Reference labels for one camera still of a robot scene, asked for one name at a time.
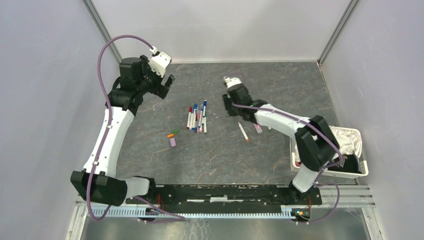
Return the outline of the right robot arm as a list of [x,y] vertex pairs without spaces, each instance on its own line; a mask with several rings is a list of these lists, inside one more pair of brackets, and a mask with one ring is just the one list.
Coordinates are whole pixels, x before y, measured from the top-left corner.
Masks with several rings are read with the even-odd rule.
[[321,170],[334,156],[343,158],[340,145],[326,120],[320,115],[312,118],[297,116],[266,101],[252,100],[242,83],[228,83],[226,91],[222,99],[230,116],[240,116],[245,121],[270,127],[295,140],[301,167],[290,182],[292,188],[288,196],[293,203],[302,204],[309,198],[309,189]]

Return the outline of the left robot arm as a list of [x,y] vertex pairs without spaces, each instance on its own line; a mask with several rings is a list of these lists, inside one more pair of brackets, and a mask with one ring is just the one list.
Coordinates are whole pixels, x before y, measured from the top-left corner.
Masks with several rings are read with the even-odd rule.
[[171,56],[161,51],[148,58],[124,58],[119,64],[119,77],[107,97],[111,108],[106,108],[100,134],[91,156],[82,170],[73,171],[70,182],[84,200],[120,206],[126,199],[138,196],[145,204],[157,198],[154,179],[134,176],[117,179],[118,156],[130,124],[133,122],[145,94],[164,99],[175,80],[171,74],[165,84]]

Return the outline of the orange capped white marker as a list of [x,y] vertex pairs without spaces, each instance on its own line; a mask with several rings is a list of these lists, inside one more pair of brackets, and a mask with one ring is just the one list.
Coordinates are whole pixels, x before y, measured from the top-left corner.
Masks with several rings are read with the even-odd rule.
[[239,127],[239,129],[240,129],[240,131],[241,131],[241,133],[242,133],[242,135],[243,135],[244,139],[245,139],[246,141],[249,141],[250,139],[249,139],[249,137],[248,137],[248,135],[247,135],[246,131],[244,130],[244,128],[243,128],[243,126],[242,126],[242,124],[241,124],[239,121],[237,122],[237,124],[238,124],[238,127]]

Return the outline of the pink highlighter pen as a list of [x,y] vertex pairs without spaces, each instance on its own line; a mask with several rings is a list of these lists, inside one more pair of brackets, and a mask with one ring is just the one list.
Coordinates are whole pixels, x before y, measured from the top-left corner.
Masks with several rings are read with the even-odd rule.
[[260,133],[262,133],[263,132],[263,130],[262,130],[262,128],[261,128],[261,126],[259,125],[259,124],[253,124],[253,126],[255,127],[255,130],[256,130],[256,132],[258,133],[258,134],[260,134]]

